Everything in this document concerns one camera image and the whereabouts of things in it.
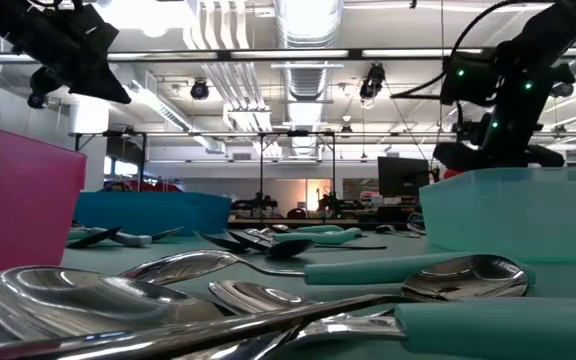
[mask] pink plastic container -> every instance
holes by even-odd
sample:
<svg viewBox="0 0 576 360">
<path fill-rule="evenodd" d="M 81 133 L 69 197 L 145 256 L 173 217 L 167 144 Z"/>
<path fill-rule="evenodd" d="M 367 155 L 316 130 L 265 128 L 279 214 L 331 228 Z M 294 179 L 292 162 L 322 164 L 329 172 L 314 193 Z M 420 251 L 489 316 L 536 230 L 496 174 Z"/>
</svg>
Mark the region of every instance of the pink plastic container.
<svg viewBox="0 0 576 360">
<path fill-rule="evenodd" d="M 0 271 L 59 265 L 85 155 L 0 130 Z"/>
</svg>

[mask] ventilation duct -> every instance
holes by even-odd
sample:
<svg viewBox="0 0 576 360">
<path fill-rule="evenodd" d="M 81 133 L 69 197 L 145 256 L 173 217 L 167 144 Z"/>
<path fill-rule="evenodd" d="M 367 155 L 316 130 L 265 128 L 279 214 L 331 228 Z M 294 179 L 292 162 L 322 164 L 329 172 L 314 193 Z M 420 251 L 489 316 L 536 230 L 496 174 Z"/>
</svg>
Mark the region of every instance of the ventilation duct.
<svg viewBox="0 0 576 360">
<path fill-rule="evenodd" d="M 343 0 L 275 0 L 275 12 L 281 47 L 321 49 L 337 45 Z M 316 130 L 323 104 L 313 101 L 325 99 L 327 81 L 326 69 L 285 70 L 288 118 L 295 128 Z M 300 156 L 314 153 L 315 145 L 314 138 L 293 140 L 293 148 Z"/>
</svg>

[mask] teal bin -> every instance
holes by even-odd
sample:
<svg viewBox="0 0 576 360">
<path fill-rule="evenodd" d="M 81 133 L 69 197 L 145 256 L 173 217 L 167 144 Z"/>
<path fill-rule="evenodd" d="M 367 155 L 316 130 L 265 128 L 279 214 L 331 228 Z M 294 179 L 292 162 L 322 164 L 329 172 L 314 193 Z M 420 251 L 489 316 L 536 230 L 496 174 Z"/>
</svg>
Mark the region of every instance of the teal bin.
<svg viewBox="0 0 576 360">
<path fill-rule="evenodd" d="M 228 227 L 231 200 L 198 193 L 81 193 L 75 220 L 88 227 L 122 226 L 123 232 L 152 235 L 183 226 L 180 236 L 193 231 L 220 233 Z"/>
<path fill-rule="evenodd" d="M 576 264 L 576 169 L 486 169 L 426 186 L 431 246 Z"/>
</svg>

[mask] desk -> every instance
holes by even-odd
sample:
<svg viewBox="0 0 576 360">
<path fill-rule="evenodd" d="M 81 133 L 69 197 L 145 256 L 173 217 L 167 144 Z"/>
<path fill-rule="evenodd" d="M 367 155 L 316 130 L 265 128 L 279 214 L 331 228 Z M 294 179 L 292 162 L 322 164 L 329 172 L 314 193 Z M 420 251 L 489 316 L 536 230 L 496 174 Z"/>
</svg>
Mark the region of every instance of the desk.
<svg viewBox="0 0 576 360">
<path fill-rule="evenodd" d="M 375 251 L 314 249 L 299 258 L 288 261 L 273 261 L 266 259 L 260 254 L 249 254 L 245 257 L 251 262 L 267 268 L 298 270 L 309 263 L 335 263 L 438 252 L 436 249 L 428 248 L 423 239 L 410 239 L 374 233 L 366 234 L 369 235 L 367 238 L 355 242 L 362 245 L 387 244 L 389 246 L 388 249 Z M 109 243 L 94 250 L 66 250 L 63 266 L 117 274 L 132 266 L 163 256 L 212 248 L 215 247 L 196 238 L 171 238 L 163 243 L 152 245 L 147 249 L 130 249 Z M 537 285 L 531 289 L 530 296 L 576 297 L 576 266 L 538 264 L 533 264 L 533 266 L 537 272 Z M 179 284 L 173 284 L 170 287 L 212 299 L 206 289 L 206 285 L 208 282 L 216 280 L 242 280 L 258 283 L 320 301 L 341 299 L 368 293 L 396 294 L 399 289 L 398 285 L 395 284 L 371 286 L 308 286 L 305 285 L 301 279 L 265 276 L 241 265 L 233 265 L 216 273 Z M 362 313 L 374 313 L 385 309 L 387 309 L 387 307 L 377 307 L 365 310 Z M 0 331 L 0 341 L 10 339 L 10 337 Z M 412 355 L 406 353 L 398 343 L 386 341 L 319 343 L 301 347 L 299 351 L 301 358 L 318 360 L 458 359 L 449 356 Z M 278 357 L 280 360 L 288 360 L 291 358 L 294 358 L 294 353 L 292 353 L 292 355 L 290 353 L 282 354 Z"/>
</svg>

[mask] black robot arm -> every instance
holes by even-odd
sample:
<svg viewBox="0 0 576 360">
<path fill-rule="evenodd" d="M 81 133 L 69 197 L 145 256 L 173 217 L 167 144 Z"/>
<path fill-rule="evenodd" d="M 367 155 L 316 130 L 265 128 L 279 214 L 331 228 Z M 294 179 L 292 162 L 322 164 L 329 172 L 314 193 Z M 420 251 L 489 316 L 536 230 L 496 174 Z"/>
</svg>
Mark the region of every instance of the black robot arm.
<svg viewBox="0 0 576 360">
<path fill-rule="evenodd" d="M 119 34 L 91 5 L 40 11 L 26 0 L 0 0 L 0 36 L 16 54 L 43 66 L 33 74 L 28 103 L 41 108 L 45 95 L 62 85 L 71 93 L 123 104 L 131 99 L 108 67 L 108 48 Z"/>
<path fill-rule="evenodd" d="M 551 67 L 576 42 L 576 1 L 557 1 L 530 19 L 521 34 L 492 53 L 456 53 L 445 61 L 441 100 L 494 106 L 480 123 L 478 150 L 461 143 L 439 144 L 435 157 L 456 170 L 522 167 L 529 163 L 563 166 L 563 157 L 529 145 L 556 83 L 572 84 L 567 64 Z"/>
</svg>

